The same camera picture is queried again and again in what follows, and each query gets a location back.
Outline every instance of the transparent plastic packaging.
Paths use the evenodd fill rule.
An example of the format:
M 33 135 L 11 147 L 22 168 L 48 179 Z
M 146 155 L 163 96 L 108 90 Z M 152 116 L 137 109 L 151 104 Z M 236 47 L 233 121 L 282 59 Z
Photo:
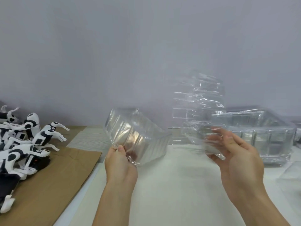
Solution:
M 171 136 L 138 109 L 112 109 L 105 130 L 115 147 L 124 146 L 128 160 L 134 165 L 164 156 Z
M 295 161 L 276 180 L 291 207 L 301 217 L 301 161 Z
M 296 127 L 273 111 L 256 106 L 226 109 L 222 81 L 198 72 L 181 79 L 174 92 L 173 127 L 181 135 L 173 144 L 204 145 L 208 154 L 220 154 L 221 134 L 231 130 L 255 146 L 266 164 L 290 159 Z

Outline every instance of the right hand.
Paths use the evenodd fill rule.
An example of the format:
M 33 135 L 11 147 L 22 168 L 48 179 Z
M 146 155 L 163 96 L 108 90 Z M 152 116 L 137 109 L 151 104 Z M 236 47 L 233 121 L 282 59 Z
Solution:
M 225 160 L 216 155 L 207 155 L 221 170 L 221 179 L 230 201 L 238 208 L 250 198 L 267 196 L 263 185 L 264 165 L 256 148 L 242 138 L 225 129 L 214 129 L 222 137 L 209 136 L 213 140 L 218 137 L 218 149 Z

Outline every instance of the brown cardboard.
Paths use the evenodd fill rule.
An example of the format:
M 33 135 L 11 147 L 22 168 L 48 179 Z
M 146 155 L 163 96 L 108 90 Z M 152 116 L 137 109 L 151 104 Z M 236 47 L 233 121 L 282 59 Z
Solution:
M 79 132 L 65 134 L 71 141 Z M 20 182 L 13 197 L 12 209 L 0 215 L 0 225 L 51 226 L 76 195 L 91 174 L 101 152 L 65 147 L 52 141 L 60 151 L 51 150 L 50 164 L 35 175 Z

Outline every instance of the white tabletop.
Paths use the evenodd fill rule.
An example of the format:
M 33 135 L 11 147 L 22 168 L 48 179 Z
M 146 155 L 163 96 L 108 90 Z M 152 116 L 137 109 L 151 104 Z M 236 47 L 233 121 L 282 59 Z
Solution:
M 203 225 L 211 225 L 216 222 L 223 222 L 222 225 L 243 225 L 238 212 L 225 196 L 220 178 L 216 176 L 218 170 L 216 170 L 215 165 L 211 164 L 206 157 L 190 155 L 186 151 L 183 154 L 183 152 L 183 149 L 170 145 L 162 162 L 157 163 L 151 169 L 139 171 L 139 179 L 132 198 L 130 225 L 153 225 L 158 222 L 158 218 L 161 219 L 160 222 L 164 225 L 181 225 L 184 222 L 187 225 L 195 225 L 194 223 L 199 222 L 199 220 L 203 222 Z M 293 147 L 291 161 L 284 166 L 265 168 L 264 176 L 264 184 L 270 198 L 292 226 L 299 225 L 301 219 L 276 185 L 276 179 L 283 174 L 293 161 L 301 161 L 301 150 L 299 148 Z M 212 175 L 208 175 L 209 171 L 212 171 L 214 178 L 211 177 Z M 75 223 L 73 220 L 72 225 L 76 225 L 79 219 L 76 216 L 79 214 L 80 219 L 90 225 L 105 181 L 104 166 L 103 164 L 97 164 L 89 179 L 54 225 L 69 225 L 73 217 L 77 220 Z M 98 186 L 98 188 L 92 189 L 89 187 L 90 185 Z M 95 195 L 96 193 L 87 193 L 88 189 L 91 192 L 97 192 L 97 195 Z M 95 202 L 91 203 L 92 209 L 88 207 L 78 209 L 81 202 L 88 198 L 87 196 L 90 196 L 90 201 Z M 218 199 L 211 201 L 210 198 L 215 196 Z M 183 211 L 188 211 L 188 216 L 183 214 Z M 174 213 L 178 213 L 179 217 L 168 217 L 168 214 Z

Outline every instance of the white table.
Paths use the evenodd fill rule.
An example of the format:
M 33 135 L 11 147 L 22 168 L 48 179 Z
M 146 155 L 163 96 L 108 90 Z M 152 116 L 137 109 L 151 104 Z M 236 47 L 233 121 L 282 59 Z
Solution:
M 180 149 L 179 147 L 170 145 L 168 152 L 164 157 L 164 165 L 158 164 L 158 167 L 161 166 L 160 169 L 156 169 L 156 166 L 153 166 L 139 171 L 139 179 L 132 198 L 130 225 L 141 224 L 143 222 L 142 218 L 145 219 L 145 226 L 152 225 L 156 222 L 156 218 L 159 217 L 162 218 L 162 225 L 181 225 L 181 219 L 186 225 L 195 225 L 194 223 L 197 219 L 194 221 L 191 218 L 200 217 L 193 213 L 195 208 L 200 208 L 200 214 L 203 214 L 202 221 L 199 222 L 199 225 L 211 225 L 211 223 L 218 217 L 224 218 L 222 219 L 223 225 L 227 225 L 227 222 L 229 222 L 229 225 L 243 225 L 241 219 L 239 219 L 238 213 L 234 207 L 231 206 L 231 203 L 229 203 L 229 201 L 225 198 L 224 191 L 222 190 L 221 183 L 219 181 L 220 178 L 216 176 L 218 168 L 216 168 L 216 166 L 206 157 L 196 156 L 194 152 L 192 154 L 194 155 L 187 154 L 186 150 L 183 150 L 183 148 Z M 275 181 L 292 164 L 293 161 L 301 161 L 301 150 L 299 148 L 293 147 L 291 162 L 286 163 L 283 167 L 265 168 L 264 176 L 264 184 L 270 198 L 292 226 L 300 225 L 301 219 L 293 211 Z M 181 170 L 178 170 L 175 165 L 179 165 Z M 170 168 L 175 170 L 177 174 L 181 171 L 180 173 L 183 173 L 184 177 L 187 178 L 187 181 L 178 183 L 180 181 L 178 177 L 183 175 L 176 174 L 174 175 L 176 177 L 175 179 L 169 179 L 169 181 L 163 180 L 162 178 L 164 175 L 161 176 L 161 174 L 164 174 L 164 171 L 167 171 L 166 176 L 172 177 L 172 171 L 168 172 Z M 204 181 L 200 181 L 199 173 L 201 170 L 204 171 L 204 168 L 210 168 L 210 171 L 213 171 L 215 178 L 209 179 L 207 175 L 204 175 Z M 161 176 L 160 181 L 157 180 L 154 182 L 156 184 L 163 183 L 163 185 L 148 188 L 153 185 L 151 179 L 154 178 L 154 175 L 156 175 L 156 179 L 160 179 Z M 85 182 L 84 186 L 75 196 L 73 201 L 59 217 L 55 226 L 91 225 L 105 182 L 106 174 L 104 165 L 97 164 L 89 179 Z M 175 185 L 174 188 L 170 189 L 169 184 Z M 199 192 L 203 192 L 204 195 L 196 195 L 196 193 L 194 193 L 195 187 L 193 186 L 199 186 L 201 189 Z M 191 195 L 186 197 L 188 200 L 191 198 L 191 200 L 189 202 L 187 202 L 187 200 L 179 200 L 172 203 L 173 197 L 174 199 L 180 198 L 181 189 L 183 189 L 183 192 L 186 192 L 185 194 L 187 194 L 187 191 L 191 192 Z M 212 192 L 215 192 L 215 195 L 218 194 L 219 198 L 218 200 L 212 200 L 211 202 L 208 196 L 210 196 L 209 193 L 212 189 L 214 189 Z M 193 195 L 195 195 L 196 199 L 199 198 L 201 201 L 194 202 Z M 161 209 L 162 207 L 158 206 L 157 208 L 153 208 L 154 203 L 152 203 L 152 201 L 154 199 L 155 201 L 158 201 L 160 205 L 166 205 L 169 210 L 167 209 L 165 213 L 163 213 Z M 160 202 L 160 200 L 164 199 L 168 200 L 167 202 L 169 203 Z M 183 214 L 183 211 L 187 210 L 189 210 L 189 216 Z M 168 211 L 173 214 L 178 212 L 178 214 L 183 214 L 183 216 L 180 218 L 177 218 L 177 216 L 170 216 L 169 218 L 166 218 L 166 214 L 169 214 Z

